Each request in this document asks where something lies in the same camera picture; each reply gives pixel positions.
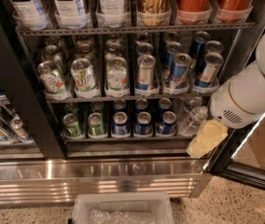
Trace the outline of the yellow foam gripper pad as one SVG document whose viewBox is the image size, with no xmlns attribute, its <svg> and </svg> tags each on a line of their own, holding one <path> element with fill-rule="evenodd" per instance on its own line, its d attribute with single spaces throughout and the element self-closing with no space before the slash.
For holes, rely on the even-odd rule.
<svg viewBox="0 0 265 224">
<path fill-rule="evenodd" d="M 204 121 L 195 137 L 189 143 L 186 152 L 192 158 L 201 158 L 217 147 L 228 136 L 228 127 L 211 119 Z"/>
</svg>

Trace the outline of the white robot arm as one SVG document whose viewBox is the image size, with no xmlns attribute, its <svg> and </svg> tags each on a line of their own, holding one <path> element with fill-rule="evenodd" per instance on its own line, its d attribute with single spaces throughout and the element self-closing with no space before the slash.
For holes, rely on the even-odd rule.
<svg viewBox="0 0 265 224">
<path fill-rule="evenodd" d="M 228 129 L 241 129 L 265 114 L 265 34 L 258 42 L 256 59 L 229 78 L 211 96 L 211 120 L 202 123 L 186 152 L 200 158 L 217 147 Z"/>
</svg>

